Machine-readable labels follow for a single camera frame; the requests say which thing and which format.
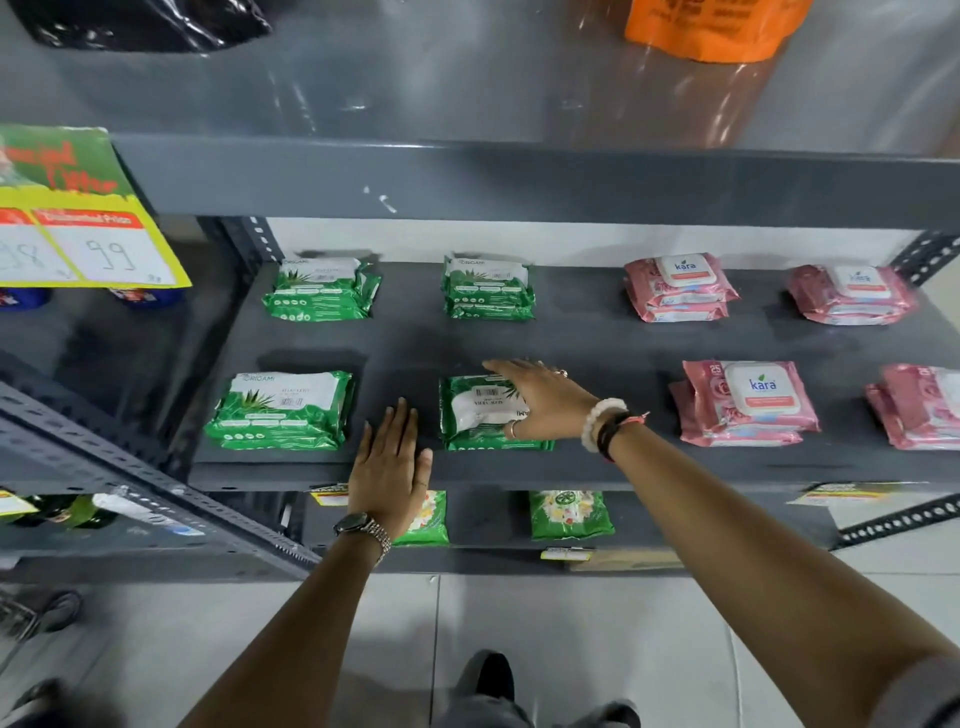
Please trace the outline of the black plastic bag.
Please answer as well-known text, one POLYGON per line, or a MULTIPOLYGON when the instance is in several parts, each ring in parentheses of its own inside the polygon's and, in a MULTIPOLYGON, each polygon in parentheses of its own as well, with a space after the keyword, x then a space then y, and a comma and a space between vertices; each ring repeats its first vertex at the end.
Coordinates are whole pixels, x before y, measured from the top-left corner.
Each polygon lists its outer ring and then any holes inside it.
POLYGON ((4 0, 54 49, 210 54, 269 36, 257 0, 4 0))

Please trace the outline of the person's grey sleeve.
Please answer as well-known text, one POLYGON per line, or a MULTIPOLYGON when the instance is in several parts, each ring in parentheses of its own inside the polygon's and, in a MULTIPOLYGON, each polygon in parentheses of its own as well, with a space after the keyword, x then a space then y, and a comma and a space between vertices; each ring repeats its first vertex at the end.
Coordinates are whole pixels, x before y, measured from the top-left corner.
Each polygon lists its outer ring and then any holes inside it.
POLYGON ((960 657, 918 661, 878 700, 867 728, 960 728, 960 657))

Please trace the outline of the grey slotted metal rack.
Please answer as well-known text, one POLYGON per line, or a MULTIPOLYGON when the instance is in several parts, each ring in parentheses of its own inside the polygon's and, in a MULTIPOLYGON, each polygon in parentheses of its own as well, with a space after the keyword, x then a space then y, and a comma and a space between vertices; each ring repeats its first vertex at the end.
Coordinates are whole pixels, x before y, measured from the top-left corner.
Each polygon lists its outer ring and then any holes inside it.
POLYGON ((174 236, 193 285, 142 309, 100 289, 0 308, 0 482, 23 495, 116 496, 190 529, 194 544, 304 579, 319 557, 291 537, 298 498, 189 484, 238 315, 274 239, 258 217, 188 217, 174 236))

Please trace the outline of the green wet wipes pack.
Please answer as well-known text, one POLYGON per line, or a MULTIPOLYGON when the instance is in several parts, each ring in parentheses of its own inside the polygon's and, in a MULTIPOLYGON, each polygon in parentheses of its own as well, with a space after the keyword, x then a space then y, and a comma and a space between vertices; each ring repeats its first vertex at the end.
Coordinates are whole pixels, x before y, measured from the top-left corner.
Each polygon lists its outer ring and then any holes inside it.
POLYGON ((234 451, 337 451, 346 441, 354 377, 344 370, 237 373, 204 434, 234 451))
POLYGON ((504 428, 529 415, 516 385, 498 374, 456 375, 438 385, 440 437, 448 452, 551 452, 554 441, 512 440, 504 428))
POLYGON ((505 259, 446 256, 441 289, 452 306, 531 308, 536 301, 529 266, 505 259))
POLYGON ((447 301, 445 313, 455 320, 488 320, 522 322, 535 319, 533 306, 481 304, 447 301))
POLYGON ((295 323, 363 320, 381 282, 357 258, 287 258, 261 302, 270 316, 295 323))

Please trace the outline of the person's left forearm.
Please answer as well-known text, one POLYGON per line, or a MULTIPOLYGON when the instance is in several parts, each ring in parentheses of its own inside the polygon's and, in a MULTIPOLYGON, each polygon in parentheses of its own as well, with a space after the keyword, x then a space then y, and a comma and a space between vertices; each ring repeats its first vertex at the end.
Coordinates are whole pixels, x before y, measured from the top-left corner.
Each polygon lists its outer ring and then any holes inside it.
POLYGON ((176 728, 326 728, 354 618, 382 556, 347 532, 176 728))

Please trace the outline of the person's right forearm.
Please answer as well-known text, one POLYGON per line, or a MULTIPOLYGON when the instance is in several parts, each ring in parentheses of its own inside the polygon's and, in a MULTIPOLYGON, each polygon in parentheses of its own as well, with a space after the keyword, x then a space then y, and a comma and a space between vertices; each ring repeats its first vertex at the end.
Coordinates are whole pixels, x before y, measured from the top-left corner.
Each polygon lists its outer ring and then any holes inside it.
POLYGON ((690 575, 805 728, 867 728, 885 689, 960 646, 638 420, 608 437, 690 575))

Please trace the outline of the person's grey trousers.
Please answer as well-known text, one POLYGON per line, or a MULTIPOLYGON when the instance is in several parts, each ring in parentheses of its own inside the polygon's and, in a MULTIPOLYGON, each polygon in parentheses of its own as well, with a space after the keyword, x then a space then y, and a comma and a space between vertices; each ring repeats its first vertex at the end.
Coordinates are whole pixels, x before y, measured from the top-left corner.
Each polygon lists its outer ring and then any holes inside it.
MULTIPOLYGON (((474 694, 451 702, 432 728, 537 727, 527 711, 515 701, 474 694)), ((554 728, 642 728, 642 722, 632 703, 611 701, 573 722, 554 728)))

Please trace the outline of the green floral packet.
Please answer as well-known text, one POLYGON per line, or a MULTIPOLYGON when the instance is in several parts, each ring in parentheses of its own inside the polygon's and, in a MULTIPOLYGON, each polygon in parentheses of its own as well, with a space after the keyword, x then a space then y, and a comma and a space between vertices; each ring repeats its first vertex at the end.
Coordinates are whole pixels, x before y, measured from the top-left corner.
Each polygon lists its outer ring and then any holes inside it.
POLYGON ((528 496, 535 542, 587 540, 617 532, 601 491, 529 491, 528 496))
POLYGON ((393 542, 395 547, 447 547, 450 535, 445 491, 427 491, 426 499, 407 531, 393 542))

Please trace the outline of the metal trolley part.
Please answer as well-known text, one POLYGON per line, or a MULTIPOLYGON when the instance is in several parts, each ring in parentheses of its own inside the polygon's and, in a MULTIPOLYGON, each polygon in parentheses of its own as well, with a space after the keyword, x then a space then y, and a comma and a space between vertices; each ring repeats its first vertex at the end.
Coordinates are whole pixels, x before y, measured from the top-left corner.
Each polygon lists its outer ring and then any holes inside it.
POLYGON ((0 649, 66 630, 78 623, 84 609, 78 590, 0 587, 0 649))

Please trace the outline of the green and yellow price sign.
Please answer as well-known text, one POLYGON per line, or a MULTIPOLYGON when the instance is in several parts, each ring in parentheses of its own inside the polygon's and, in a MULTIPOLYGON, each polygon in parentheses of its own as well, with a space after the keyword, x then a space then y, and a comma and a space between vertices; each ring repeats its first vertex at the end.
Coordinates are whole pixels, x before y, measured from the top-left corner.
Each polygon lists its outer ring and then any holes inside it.
POLYGON ((0 286, 191 285, 104 128, 0 123, 0 286))

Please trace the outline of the person's right hand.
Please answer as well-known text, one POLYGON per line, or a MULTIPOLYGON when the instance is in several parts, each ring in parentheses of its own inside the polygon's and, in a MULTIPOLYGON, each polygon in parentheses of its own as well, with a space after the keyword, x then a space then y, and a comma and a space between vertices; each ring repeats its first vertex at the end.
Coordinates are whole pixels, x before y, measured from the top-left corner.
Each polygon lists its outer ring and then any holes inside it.
POLYGON ((487 359, 483 366, 511 383, 529 409, 531 441, 580 439, 599 398, 541 361, 487 359))

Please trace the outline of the person's left hand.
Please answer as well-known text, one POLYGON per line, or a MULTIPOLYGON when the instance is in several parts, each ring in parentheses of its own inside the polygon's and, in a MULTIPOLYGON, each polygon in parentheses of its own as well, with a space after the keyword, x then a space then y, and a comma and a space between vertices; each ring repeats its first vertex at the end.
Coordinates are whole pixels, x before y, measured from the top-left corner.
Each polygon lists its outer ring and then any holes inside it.
POLYGON ((417 496, 417 456, 419 413, 410 405, 407 426, 410 458, 393 455, 393 417, 398 403, 386 408, 375 427, 372 463, 369 471, 357 471, 357 455, 347 480, 349 501, 347 513, 365 512, 374 517, 395 541, 401 537, 426 500, 417 496))

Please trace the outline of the orange plastic bag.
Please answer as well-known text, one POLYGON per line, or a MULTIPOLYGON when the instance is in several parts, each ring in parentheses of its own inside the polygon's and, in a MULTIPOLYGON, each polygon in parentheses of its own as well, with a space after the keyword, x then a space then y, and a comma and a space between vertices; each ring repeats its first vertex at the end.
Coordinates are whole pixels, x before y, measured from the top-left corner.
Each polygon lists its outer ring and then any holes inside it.
POLYGON ((813 0, 631 0, 624 37, 672 57, 746 65, 774 57, 813 0))

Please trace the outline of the pink wet wipes pack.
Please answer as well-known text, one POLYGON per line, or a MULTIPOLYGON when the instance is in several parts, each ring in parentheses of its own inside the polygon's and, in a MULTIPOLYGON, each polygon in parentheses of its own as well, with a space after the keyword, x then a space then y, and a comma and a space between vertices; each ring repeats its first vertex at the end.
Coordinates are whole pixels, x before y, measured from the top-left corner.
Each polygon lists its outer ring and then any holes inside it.
POLYGON ((960 439, 960 370, 896 363, 881 378, 906 433, 960 439))
POLYGON ((911 287, 889 266, 802 265, 790 273, 787 290, 799 311, 918 309, 911 287))
POLYGON ((694 390, 687 381, 671 382, 668 385, 678 409, 680 440, 701 448, 780 448, 798 445, 802 435, 795 431, 747 430, 741 433, 716 433, 702 427, 696 417, 694 390))
POLYGON ((819 432, 819 418, 793 361, 685 360, 694 418, 706 432, 819 432))
POLYGON ((627 292, 642 310, 727 304, 740 298, 720 259, 708 252, 642 258, 627 263, 623 271, 627 292))
POLYGON ((801 315, 808 321, 834 327, 889 326, 901 321, 906 310, 880 308, 868 310, 867 307, 853 307, 850 310, 802 310, 801 315))
POLYGON ((637 309, 645 323, 711 322, 727 318, 729 311, 724 301, 690 304, 644 305, 637 309))
POLYGON ((868 384, 865 395, 873 414, 882 424, 889 443, 895 449, 907 452, 960 452, 960 437, 907 432, 894 400, 882 384, 868 384))

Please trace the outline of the person's black shoe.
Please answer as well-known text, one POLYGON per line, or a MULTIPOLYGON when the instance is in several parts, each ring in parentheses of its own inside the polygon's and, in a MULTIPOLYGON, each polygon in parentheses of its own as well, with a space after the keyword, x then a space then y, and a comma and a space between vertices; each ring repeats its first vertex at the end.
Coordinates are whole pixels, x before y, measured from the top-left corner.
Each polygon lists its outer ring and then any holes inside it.
POLYGON ((497 650, 479 650, 467 661, 452 695, 454 698, 483 697, 515 702, 515 677, 507 656, 497 650))

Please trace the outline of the silver wristwatch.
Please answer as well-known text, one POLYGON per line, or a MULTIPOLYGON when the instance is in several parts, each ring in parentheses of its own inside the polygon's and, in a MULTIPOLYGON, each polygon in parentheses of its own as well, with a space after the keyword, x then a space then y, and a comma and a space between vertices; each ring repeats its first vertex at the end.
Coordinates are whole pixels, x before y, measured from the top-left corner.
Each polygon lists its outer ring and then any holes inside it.
POLYGON ((387 529, 369 513, 348 513, 334 526, 335 545, 360 553, 371 570, 390 552, 394 539, 387 529))

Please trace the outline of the grey metal shelving rack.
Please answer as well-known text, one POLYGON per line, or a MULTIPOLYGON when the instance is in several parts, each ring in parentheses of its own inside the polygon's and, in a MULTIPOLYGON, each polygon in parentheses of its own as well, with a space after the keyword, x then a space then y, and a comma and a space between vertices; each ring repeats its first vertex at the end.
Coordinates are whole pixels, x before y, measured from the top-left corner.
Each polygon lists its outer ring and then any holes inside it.
POLYGON ((248 213, 288 257, 344 249, 385 269, 376 321, 331 344, 277 331, 254 294, 221 365, 358 365, 355 420, 391 395, 436 426, 441 374, 481 358, 566 365, 677 416, 657 386, 681 356, 796 358, 824 432, 708 466, 770 502, 894 481, 960 493, 960 453, 899 452, 857 385, 881 355, 960 363, 923 309, 885 333, 829 329, 788 302, 800 261, 903 273, 960 256, 960 0, 814 0, 774 57, 742 70, 616 40, 614 0, 281 0, 274 32, 212 54, 61 60, 161 215, 248 213), (709 253, 739 294, 716 321, 645 322, 624 266, 709 253), (534 320, 455 320, 445 257, 529 266, 534 320))

